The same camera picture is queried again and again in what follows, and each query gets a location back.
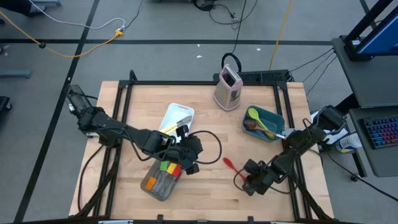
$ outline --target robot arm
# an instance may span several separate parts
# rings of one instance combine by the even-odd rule
[[[101,144],[115,147],[119,144],[119,138],[127,139],[141,161],[155,158],[180,164],[188,175],[199,172],[196,160],[203,149],[199,138],[187,136],[188,126],[181,126],[176,130],[177,136],[182,138],[176,143],[173,136],[159,131],[136,129],[110,118],[104,109],[90,104],[79,86],[70,86],[67,98],[71,113],[78,118],[79,130],[83,133],[97,133]],[[141,158],[136,146],[148,157]]]
[[[257,163],[251,159],[247,161],[244,170],[249,175],[243,184],[243,190],[250,196],[254,192],[264,195],[274,182],[279,184],[289,175],[318,217],[329,219],[330,217],[320,209],[306,188],[297,181],[296,174],[291,173],[290,170],[294,161],[312,146],[322,143],[327,135],[339,133],[346,124],[345,118],[345,115],[334,107],[326,106],[314,117],[312,124],[305,119],[303,122],[306,128],[303,131],[293,131],[286,140],[282,140],[285,150],[272,158],[268,164],[264,161]]]

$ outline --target wooden table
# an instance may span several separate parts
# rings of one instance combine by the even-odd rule
[[[118,82],[103,82],[98,105],[110,116],[113,112]],[[214,132],[223,145],[222,157],[228,157],[236,167],[243,167],[248,159],[269,161],[282,151],[280,141],[268,143],[243,133],[241,122],[249,105],[256,105],[276,113],[273,88],[270,86],[244,86],[240,106],[232,111],[223,111],[213,99],[214,86],[167,86],[134,85],[127,124],[135,128],[158,129],[170,103],[192,107],[195,116],[191,131],[209,130]],[[296,128],[303,128],[302,119],[309,118],[307,99],[302,83],[288,83],[290,104]],[[281,105],[285,113],[283,94]],[[121,100],[118,120],[121,119],[125,93]],[[218,143],[208,134],[199,134],[204,151],[201,161],[212,161],[218,155]],[[82,166],[100,145],[98,139],[87,142]],[[86,203],[97,188],[103,163],[102,150],[88,165],[82,187],[82,204]],[[234,171],[220,159],[212,165],[200,165],[200,172],[187,176],[183,174],[171,196],[160,202],[140,188],[154,160],[141,162],[128,141],[123,141],[121,161],[111,218],[155,220],[163,214],[165,220],[247,220],[253,216],[256,221],[294,221],[292,202],[289,195],[269,189],[265,195],[252,197],[239,191],[233,185]],[[302,156],[303,170],[308,191],[322,209],[333,216],[328,189],[319,156],[308,152]],[[289,191],[287,180],[273,187]],[[77,188],[70,214],[77,212]],[[304,218],[301,195],[298,192],[300,215]],[[104,201],[100,214],[104,213]]]

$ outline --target red block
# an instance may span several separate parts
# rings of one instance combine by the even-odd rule
[[[176,168],[173,171],[173,176],[174,177],[179,177],[180,173],[181,173],[181,165],[177,165]]]

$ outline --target yellow spoon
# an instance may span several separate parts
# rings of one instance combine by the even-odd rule
[[[248,109],[248,116],[249,116],[251,119],[255,119],[255,120],[257,121],[257,123],[258,123],[263,129],[268,130],[267,126],[265,126],[265,125],[261,122],[261,120],[260,120],[260,118],[259,118],[259,112],[258,112],[256,109],[254,109],[254,108],[249,108],[249,109]],[[268,136],[270,139],[274,139],[274,138],[275,138],[275,136],[272,135],[272,134],[269,134],[269,133],[266,133],[266,134],[267,134],[267,136]]]

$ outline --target white bottle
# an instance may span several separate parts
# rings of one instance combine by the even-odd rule
[[[341,153],[350,152],[353,149],[362,147],[361,141],[359,140],[358,134],[350,134],[336,143],[336,149]]]

